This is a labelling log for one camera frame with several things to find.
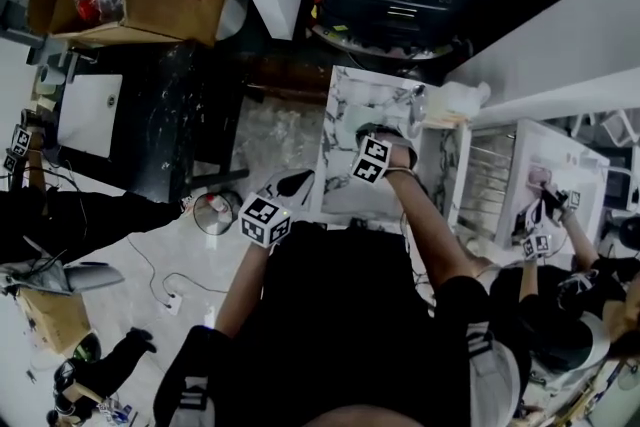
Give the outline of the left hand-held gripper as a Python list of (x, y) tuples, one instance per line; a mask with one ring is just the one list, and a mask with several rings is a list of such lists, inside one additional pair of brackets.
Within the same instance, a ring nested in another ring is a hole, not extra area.
[(274, 174), (243, 203), (238, 215), (241, 234), (260, 247), (279, 243), (289, 234), (297, 215), (309, 209), (314, 181), (311, 169)]

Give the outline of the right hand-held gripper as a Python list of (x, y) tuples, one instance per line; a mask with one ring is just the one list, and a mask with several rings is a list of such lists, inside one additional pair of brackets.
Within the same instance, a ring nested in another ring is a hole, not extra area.
[[(368, 184), (376, 184), (388, 171), (412, 172), (418, 156), (411, 141), (396, 128), (381, 124), (367, 123), (356, 131), (357, 153), (351, 166), (352, 178)], [(408, 152), (406, 167), (395, 166), (391, 162), (392, 150), (404, 148)]]

